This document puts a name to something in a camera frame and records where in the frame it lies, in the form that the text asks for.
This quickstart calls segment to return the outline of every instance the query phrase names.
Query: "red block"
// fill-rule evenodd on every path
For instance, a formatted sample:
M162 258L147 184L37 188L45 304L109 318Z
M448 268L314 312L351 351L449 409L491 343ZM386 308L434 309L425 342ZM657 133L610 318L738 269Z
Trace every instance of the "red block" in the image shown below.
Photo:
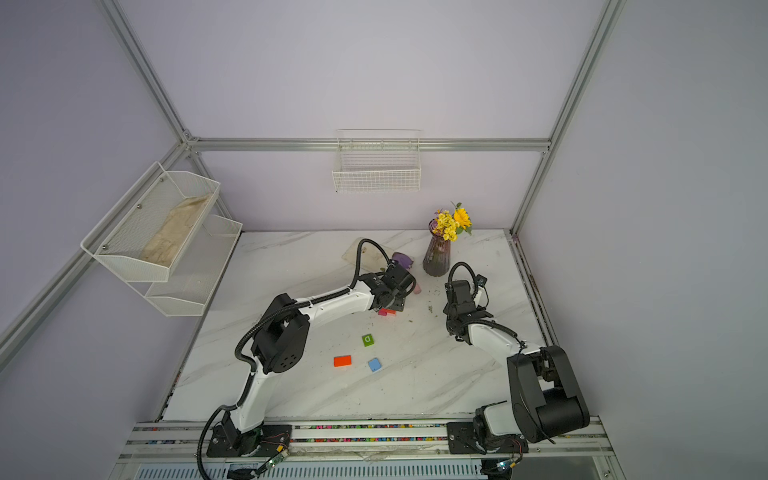
M337 356L333 358L333 366L348 366L352 365L352 356Z

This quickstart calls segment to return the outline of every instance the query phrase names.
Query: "white marble tabletop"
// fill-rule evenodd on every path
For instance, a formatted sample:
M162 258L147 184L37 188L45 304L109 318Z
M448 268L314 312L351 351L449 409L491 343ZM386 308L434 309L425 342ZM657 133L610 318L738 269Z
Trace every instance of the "white marble tabletop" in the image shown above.
M163 419L203 421L217 406L234 403L248 373L234 358L237 341L276 295L306 297L348 284L354 269L342 255L358 237L413 258L422 292L406 298L396 316L368 311L310 328L304 357L283 374L268 419L445 418L508 399L506 367L445 330L447 275L422 269L426 230L243 233ZM488 277L488 311L496 320L544 345L504 231L462 234L451 263L460 260ZM468 275L460 269L456 278ZM374 345L363 346L366 334ZM334 367L333 357L343 355L353 364ZM368 367L373 358L382 364L377 372Z

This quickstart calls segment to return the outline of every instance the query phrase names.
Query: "purple glass vase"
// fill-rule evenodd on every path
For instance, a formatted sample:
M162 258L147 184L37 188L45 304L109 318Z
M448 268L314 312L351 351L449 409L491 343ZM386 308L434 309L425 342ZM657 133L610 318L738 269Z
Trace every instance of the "purple glass vase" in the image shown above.
M437 220L429 222L429 232L432 238L429 240L427 253L424 255L424 271L432 276L443 276L451 268L451 240L443 240L442 235L433 233L437 227Z

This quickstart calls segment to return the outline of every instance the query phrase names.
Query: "yellow flower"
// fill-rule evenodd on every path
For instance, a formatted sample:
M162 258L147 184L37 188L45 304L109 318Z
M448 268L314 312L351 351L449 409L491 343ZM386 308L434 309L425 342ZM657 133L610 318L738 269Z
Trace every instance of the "yellow flower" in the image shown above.
M456 223L461 228L471 227L472 222L469 219L469 215L467 214L467 210L464 210L463 208L457 208L456 212L453 214L453 220L455 220Z

